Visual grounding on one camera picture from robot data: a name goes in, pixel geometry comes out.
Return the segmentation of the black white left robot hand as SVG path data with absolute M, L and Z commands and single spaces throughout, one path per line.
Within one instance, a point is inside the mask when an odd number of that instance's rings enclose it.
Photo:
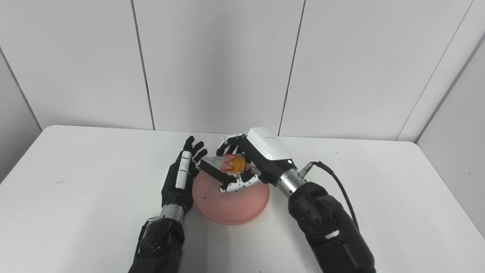
M 163 188 L 161 190 L 161 205 L 177 205 L 184 213 L 188 213 L 193 206 L 192 188 L 197 175 L 200 173 L 200 161 L 207 155 L 204 142 L 195 142 L 194 136 L 185 140 L 175 162 L 168 169 Z

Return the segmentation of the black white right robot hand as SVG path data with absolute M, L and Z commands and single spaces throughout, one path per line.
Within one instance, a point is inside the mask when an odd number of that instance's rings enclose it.
M 298 178 L 289 150 L 266 128 L 253 127 L 247 134 L 226 136 L 216 155 L 226 154 L 242 155 L 250 168 L 244 166 L 244 170 L 234 174 L 229 182 L 223 182 L 222 193 L 236 192 L 262 182 L 279 188 L 289 198 L 305 184 L 304 179 Z

